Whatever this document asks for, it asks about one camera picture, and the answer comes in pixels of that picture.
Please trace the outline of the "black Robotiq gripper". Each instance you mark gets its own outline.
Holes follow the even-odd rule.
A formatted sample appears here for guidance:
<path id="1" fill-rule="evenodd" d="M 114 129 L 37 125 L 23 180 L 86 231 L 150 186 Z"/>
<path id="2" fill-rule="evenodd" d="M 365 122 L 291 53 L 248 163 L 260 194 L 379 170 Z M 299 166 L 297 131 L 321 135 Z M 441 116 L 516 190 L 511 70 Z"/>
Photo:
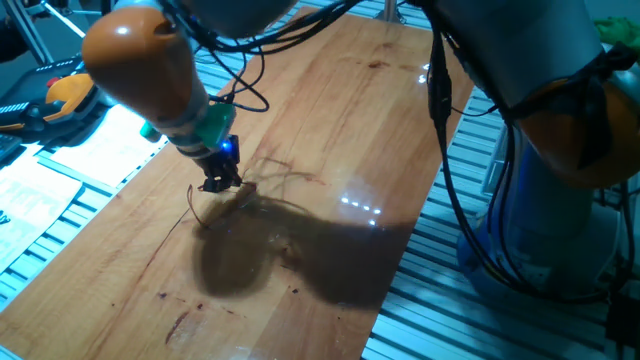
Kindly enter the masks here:
<path id="1" fill-rule="evenodd" d="M 237 135 L 228 135 L 214 150 L 199 149 L 192 158 L 207 177 L 201 185 L 203 192 L 219 193 L 224 190 L 224 186 L 230 188 L 242 185 L 243 180 L 238 173 L 240 148 Z"/>

